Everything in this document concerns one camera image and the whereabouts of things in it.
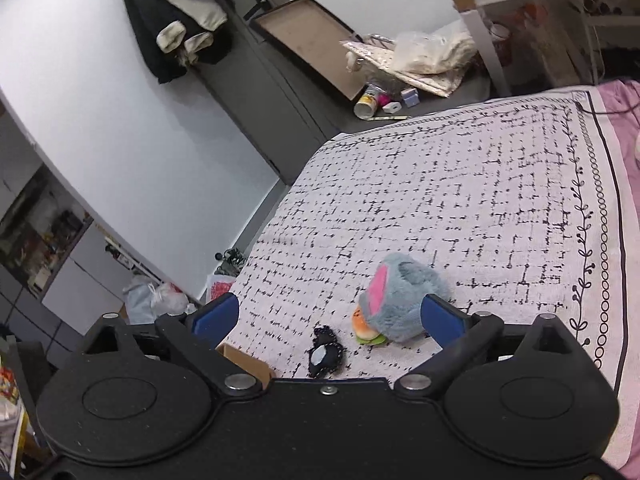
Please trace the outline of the burger plush toy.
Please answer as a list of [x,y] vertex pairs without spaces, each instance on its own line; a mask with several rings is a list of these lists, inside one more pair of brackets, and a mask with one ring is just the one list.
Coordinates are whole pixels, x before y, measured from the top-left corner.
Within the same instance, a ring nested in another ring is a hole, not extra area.
[[386,343],[386,337],[367,324],[360,307],[356,307],[352,315],[352,331],[360,344],[378,346]]

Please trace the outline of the white cabinet with shelf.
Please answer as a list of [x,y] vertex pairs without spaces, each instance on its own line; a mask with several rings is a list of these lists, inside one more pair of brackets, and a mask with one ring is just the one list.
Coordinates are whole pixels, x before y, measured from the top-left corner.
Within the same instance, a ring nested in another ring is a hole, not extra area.
[[106,312],[124,308],[134,274],[46,166],[1,180],[1,333],[43,346],[60,367]]

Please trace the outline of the black jacket hanging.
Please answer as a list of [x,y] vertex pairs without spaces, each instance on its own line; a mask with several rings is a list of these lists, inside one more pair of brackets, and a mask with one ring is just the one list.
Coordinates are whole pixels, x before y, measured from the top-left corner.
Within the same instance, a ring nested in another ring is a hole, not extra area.
[[160,84],[198,63],[215,65],[232,48],[217,0],[124,0],[142,58]]

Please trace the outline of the red white plastic bag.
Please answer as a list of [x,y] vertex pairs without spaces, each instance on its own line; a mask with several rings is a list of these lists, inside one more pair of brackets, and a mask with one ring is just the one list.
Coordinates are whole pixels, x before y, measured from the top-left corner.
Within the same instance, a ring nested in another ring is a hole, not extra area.
[[206,282],[205,302],[216,300],[218,297],[230,292],[232,285],[235,282],[235,277],[224,274],[209,274]]

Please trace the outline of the cardboard box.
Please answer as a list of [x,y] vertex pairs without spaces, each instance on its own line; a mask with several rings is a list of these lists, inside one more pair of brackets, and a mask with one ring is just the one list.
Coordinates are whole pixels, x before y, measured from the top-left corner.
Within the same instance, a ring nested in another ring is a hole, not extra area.
[[216,351],[239,368],[242,368],[244,372],[258,379],[262,383],[263,389],[267,389],[274,378],[274,373],[267,363],[232,347],[231,344],[223,342],[216,348]]

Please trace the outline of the framed brown board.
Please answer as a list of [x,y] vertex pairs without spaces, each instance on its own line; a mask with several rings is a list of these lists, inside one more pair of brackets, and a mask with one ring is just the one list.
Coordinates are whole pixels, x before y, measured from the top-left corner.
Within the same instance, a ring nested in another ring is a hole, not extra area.
[[291,0],[256,16],[250,27],[334,96],[352,102],[366,86],[347,69],[343,46],[359,36],[316,0]]

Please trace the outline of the dark grey door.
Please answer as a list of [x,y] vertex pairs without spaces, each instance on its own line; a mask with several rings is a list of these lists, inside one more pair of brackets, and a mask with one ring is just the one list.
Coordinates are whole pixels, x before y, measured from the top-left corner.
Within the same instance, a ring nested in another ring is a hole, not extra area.
[[352,116],[346,96],[260,36],[258,15],[290,0],[217,0],[228,13],[230,53],[195,73],[279,178],[292,184]]

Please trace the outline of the black plush with white belly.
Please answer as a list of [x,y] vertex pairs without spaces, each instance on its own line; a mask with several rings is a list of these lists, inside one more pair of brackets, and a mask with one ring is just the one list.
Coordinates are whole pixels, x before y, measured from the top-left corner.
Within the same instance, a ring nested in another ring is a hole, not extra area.
[[330,326],[314,328],[314,339],[308,354],[308,376],[323,378],[337,372],[344,364],[345,347]]

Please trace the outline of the pink bed sheet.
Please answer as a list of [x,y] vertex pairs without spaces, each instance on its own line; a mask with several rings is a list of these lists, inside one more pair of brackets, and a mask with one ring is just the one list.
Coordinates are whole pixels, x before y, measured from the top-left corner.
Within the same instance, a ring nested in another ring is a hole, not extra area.
[[606,116],[615,130],[623,156],[627,181],[636,214],[639,200],[639,83],[631,79],[616,79],[598,87]]

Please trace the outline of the paper cup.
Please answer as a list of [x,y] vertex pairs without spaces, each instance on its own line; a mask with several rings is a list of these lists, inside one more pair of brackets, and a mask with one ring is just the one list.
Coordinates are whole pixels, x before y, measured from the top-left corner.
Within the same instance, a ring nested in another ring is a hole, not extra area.
[[369,120],[378,110],[378,100],[381,89],[375,84],[369,84],[354,106],[354,114],[360,120]]

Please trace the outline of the grey white garbage bags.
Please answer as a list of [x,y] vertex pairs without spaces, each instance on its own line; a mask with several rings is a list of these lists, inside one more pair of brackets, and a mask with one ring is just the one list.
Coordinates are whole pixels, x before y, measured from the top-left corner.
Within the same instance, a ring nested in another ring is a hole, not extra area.
[[196,305],[174,284],[157,285],[144,275],[135,275],[122,293],[130,325],[153,324],[164,314],[179,316],[196,311]]

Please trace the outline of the beige tote bag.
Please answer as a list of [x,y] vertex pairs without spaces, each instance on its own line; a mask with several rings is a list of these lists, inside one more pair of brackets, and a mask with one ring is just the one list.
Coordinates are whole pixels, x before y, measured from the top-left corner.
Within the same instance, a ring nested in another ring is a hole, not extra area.
[[385,75],[409,87],[449,98],[477,56],[477,46],[461,20],[434,32],[401,32],[395,39],[368,35],[347,39],[347,66],[367,66],[371,76]]

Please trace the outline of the white black patterned blanket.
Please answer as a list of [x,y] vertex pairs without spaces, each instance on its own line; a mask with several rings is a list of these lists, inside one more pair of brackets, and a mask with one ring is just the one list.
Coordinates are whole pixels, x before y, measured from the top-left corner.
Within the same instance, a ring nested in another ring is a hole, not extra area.
[[598,87],[488,101],[329,140],[307,162],[233,284],[233,347],[307,373],[318,325],[343,376],[397,379],[430,338],[367,349],[352,312],[381,261],[430,266],[464,312],[556,315],[606,377],[620,422],[605,452],[638,458],[639,214]]

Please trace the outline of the grey pink plush toy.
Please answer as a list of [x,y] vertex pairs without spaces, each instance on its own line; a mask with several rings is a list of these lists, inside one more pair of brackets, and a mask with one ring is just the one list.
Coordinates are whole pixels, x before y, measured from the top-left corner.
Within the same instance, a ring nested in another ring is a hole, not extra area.
[[427,295],[452,298],[449,285],[430,266],[408,255],[389,254],[359,296],[357,307],[386,341],[403,344],[424,333],[420,311]]

